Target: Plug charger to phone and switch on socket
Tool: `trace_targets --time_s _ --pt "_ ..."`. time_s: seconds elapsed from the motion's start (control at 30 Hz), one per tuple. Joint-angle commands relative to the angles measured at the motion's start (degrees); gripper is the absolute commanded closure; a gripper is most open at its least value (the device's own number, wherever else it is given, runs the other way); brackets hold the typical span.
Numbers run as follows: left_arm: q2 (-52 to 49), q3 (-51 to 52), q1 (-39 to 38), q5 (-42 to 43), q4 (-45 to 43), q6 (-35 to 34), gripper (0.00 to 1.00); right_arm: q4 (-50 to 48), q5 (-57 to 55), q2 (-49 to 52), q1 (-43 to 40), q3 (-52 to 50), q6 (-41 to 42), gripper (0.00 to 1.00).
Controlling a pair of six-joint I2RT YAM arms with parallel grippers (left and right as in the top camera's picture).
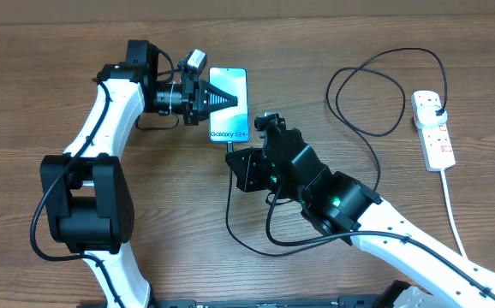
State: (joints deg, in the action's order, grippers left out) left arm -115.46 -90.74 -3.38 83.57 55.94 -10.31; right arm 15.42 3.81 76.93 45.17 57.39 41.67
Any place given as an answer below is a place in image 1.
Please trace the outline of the blue Samsung Galaxy smartphone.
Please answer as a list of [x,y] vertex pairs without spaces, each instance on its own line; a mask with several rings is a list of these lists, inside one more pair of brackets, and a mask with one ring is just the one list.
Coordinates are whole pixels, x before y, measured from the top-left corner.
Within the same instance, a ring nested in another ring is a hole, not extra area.
[[248,82],[245,68],[218,68],[209,72],[210,84],[218,93],[210,94],[209,138],[216,143],[245,143],[250,139]]

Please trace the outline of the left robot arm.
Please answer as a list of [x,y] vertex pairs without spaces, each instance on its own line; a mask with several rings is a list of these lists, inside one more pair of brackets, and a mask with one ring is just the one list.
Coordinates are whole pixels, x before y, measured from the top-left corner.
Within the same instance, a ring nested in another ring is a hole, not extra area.
[[43,197],[29,240],[50,262],[82,259],[96,276],[107,307],[154,307],[150,283],[140,273],[130,240],[134,204],[121,158],[144,113],[176,116],[196,126],[237,97],[202,80],[207,55],[191,50],[161,72],[164,51],[147,40],[128,41],[126,58],[97,73],[97,97],[81,131],[61,155],[40,164]]

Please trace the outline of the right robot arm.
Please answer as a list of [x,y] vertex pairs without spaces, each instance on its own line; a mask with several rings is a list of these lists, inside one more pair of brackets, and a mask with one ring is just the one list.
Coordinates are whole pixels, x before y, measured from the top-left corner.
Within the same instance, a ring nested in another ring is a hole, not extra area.
[[262,147],[231,151],[225,162],[243,192],[268,190],[301,205],[301,215],[320,235],[297,246],[340,238],[403,272],[446,306],[495,307],[494,272],[417,228],[372,188],[331,172],[280,115],[258,116],[254,125]]

